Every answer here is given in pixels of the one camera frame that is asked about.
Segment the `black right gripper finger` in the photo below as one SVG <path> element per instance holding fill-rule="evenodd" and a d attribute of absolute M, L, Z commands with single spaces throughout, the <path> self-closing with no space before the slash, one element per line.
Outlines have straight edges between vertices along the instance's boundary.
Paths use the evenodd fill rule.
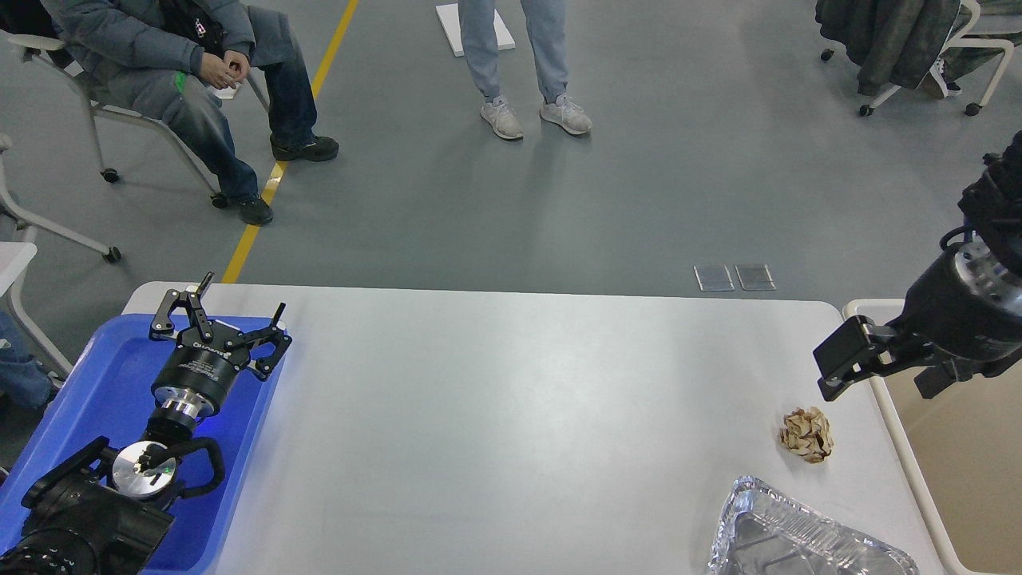
<path fill-rule="evenodd" d="M 844 320 L 812 350 L 822 399 L 833 402 L 853 383 L 878 375 L 879 358 L 895 336 L 893 327 L 877 325 L 864 315 Z"/>

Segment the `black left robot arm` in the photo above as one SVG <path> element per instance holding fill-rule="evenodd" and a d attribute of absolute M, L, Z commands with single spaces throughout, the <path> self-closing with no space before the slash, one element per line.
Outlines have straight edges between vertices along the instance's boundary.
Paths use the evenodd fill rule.
<path fill-rule="evenodd" d="M 200 574 L 222 549 L 291 346 L 212 318 L 211 276 L 102 325 L 2 485 L 4 574 Z"/>

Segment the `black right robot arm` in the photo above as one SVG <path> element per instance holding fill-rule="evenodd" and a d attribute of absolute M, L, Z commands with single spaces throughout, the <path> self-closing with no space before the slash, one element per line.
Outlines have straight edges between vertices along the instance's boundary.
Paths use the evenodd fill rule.
<path fill-rule="evenodd" d="M 941 254 L 905 292 L 904 310 L 879 325 L 854 315 L 814 350 L 822 397 L 855 382 L 922 371 L 924 398 L 975 375 L 994 378 L 1020 360 L 1020 138 L 986 154 L 985 171 L 959 201 L 964 223 L 941 239 Z"/>

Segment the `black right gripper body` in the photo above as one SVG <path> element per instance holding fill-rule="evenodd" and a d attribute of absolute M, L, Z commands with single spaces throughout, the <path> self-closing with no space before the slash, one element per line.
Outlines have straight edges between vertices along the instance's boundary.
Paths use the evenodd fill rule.
<path fill-rule="evenodd" d="M 1020 276 L 990 250 L 946 250 L 905 292 L 890 321 L 907 339 L 929 343 L 915 383 L 931 399 L 975 374 L 993 378 L 1020 361 Z"/>

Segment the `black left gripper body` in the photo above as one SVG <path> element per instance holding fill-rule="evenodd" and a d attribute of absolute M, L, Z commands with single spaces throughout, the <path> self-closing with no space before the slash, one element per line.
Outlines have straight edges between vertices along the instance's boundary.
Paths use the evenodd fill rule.
<path fill-rule="evenodd" d="M 220 412 L 238 376 L 248 371 L 248 353 L 240 350 L 241 331 L 215 320 L 212 339 L 204 341 L 198 327 L 176 337 L 175 348 L 151 385 L 157 408 L 176 409 L 190 418 Z M 256 357 L 271 353 L 271 346 L 256 348 Z"/>

